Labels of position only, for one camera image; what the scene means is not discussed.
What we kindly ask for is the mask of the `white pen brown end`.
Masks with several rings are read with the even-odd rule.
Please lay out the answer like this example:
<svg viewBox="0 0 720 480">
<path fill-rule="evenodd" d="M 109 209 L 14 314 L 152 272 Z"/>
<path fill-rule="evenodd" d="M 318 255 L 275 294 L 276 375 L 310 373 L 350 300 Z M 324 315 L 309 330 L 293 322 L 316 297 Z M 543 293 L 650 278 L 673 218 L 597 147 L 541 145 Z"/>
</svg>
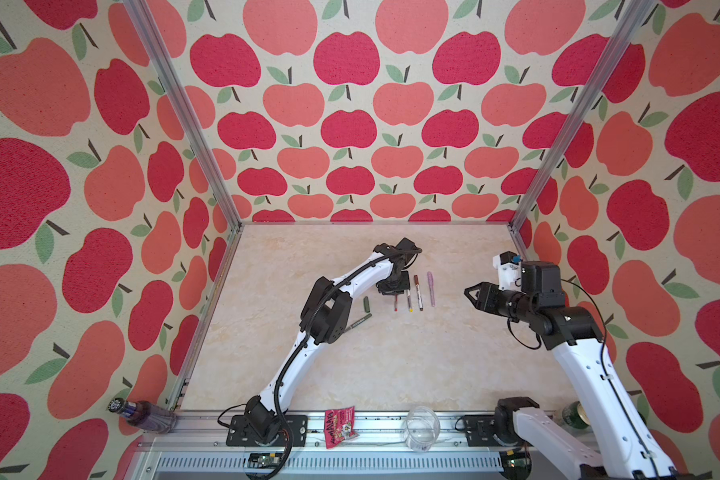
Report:
<svg viewBox="0 0 720 480">
<path fill-rule="evenodd" d="M 420 311 L 423 311 L 424 310 L 423 299 L 422 299 L 422 295 L 421 295 L 420 285 L 418 283 L 415 283 L 415 293 L 416 293 L 418 309 Z"/>
</svg>

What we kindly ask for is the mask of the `green marker pen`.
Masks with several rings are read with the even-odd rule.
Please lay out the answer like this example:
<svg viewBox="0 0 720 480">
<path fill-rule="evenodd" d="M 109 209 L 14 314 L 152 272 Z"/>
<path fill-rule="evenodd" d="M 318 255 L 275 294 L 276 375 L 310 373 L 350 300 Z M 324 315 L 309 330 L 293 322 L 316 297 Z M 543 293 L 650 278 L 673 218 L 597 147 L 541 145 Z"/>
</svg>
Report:
<svg viewBox="0 0 720 480">
<path fill-rule="evenodd" d="M 359 326 L 362 325 L 364 322 L 366 322 L 367 320 L 369 320 L 372 316 L 373 316 L 373 315 L 372 315 L 371 313 L 367 313 L 367 314 L 364 315 L 362 318 L 360 318 L 360 319 L 354 321 L 353 323 L 351 323 L 351 324 L 346 328 L 345 332 L 349 332 L 350 330 L 353 330 L 353 329 L 359 327 Z"/>
</svg>

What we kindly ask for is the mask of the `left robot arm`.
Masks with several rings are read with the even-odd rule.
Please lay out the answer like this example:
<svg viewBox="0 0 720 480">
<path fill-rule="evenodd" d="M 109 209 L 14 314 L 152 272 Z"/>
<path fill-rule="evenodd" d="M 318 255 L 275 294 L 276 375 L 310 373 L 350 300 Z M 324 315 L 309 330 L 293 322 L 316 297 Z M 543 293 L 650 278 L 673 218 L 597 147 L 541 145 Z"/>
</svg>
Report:
<svg viewBox="0 0 720 480">
<path fill-rule="evenodd" d="M 383 295 L 405 292 L 407 270 L 421 252 L 408 238 L 395 245 L 381 243 L 351 272 L 315 281 L 288 357 L 267 387 L 246 403 L 244 418 L 258 441 L 270 443 L 286 429 L 285 412 L 297 386 L 323 346 L 336 342 L 346 331 L 353 301 L 372 287 Z"/>
</svg>

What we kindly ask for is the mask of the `pink fountain pen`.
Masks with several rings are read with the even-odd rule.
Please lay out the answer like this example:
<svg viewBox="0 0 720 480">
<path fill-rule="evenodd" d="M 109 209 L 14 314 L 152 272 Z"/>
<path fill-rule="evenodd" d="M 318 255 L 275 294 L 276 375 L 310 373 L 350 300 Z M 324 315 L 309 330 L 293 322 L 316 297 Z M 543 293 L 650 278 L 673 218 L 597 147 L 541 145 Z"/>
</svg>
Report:
<svg viewBox="0 0 720 480">
<path fill-rule="evenodd" d="M 436 307 L 436 295 L 435 295 L 435 289 L 433 284 L 428 285 L 428 291 L 429 291 L 429 298 L 430 298 L 430 305 L 432 308 Z"/>
</svg>

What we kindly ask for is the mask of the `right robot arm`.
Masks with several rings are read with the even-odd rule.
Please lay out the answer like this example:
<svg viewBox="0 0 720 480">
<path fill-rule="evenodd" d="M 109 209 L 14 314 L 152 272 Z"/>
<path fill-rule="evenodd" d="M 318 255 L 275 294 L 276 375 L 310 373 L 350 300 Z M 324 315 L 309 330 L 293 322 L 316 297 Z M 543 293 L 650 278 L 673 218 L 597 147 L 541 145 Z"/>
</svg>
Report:
<svg viewBox="0 0 720 480">
<path fill-rule="evenodd" d="M 598 448 L 587 447 L 528 397 L 498 402 L 497 437 L 507 445 L 531 444 L 568 479 L 683 478 L 631 403 L 593 315 L 566 305 L 559 267 L 521 261 L 496 270 L 499 283 L 468 287 L 465 297 L 479 311 L 529 326 L 572 383 Z"/>
</svg>

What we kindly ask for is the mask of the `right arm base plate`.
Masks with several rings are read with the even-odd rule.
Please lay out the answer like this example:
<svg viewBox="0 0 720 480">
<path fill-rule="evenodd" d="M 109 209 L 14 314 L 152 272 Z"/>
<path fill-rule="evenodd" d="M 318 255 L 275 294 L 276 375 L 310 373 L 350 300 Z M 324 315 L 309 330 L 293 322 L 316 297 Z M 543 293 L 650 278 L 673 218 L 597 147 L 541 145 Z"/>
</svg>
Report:
<svg viewBox="0 0 720 480">
<path fill-rule="evenodd" d="M 529 397 L 500 399 L 491 414 L 463 415 L 456 423 L 462 424 L 469 447 L 521 445 L 523 439 L 515 431 L 513 414 L 521 408 L 538 408 L 539 404 Z"/>
</svg>

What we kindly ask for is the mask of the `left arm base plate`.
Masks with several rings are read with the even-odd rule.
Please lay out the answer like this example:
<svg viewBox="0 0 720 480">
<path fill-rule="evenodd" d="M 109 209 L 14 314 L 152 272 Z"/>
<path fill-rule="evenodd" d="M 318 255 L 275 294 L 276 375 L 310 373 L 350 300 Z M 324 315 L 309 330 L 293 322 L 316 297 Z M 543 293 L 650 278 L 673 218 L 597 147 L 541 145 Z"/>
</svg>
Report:
<svg viewBox="0 0 720 480">
<path fill-rule="evenodd" d="M 291 430 L 290 440 L 293 447 L 304 447 L 308 431 L 307 415 L 286 415 Z M 282 424 L 275 421 L 263 430 L 251 423 L 244 415 L 232 417 L 225 443 L 229 447 L 285 447 L 287 442 L 281 432 Z"/>
</svg>

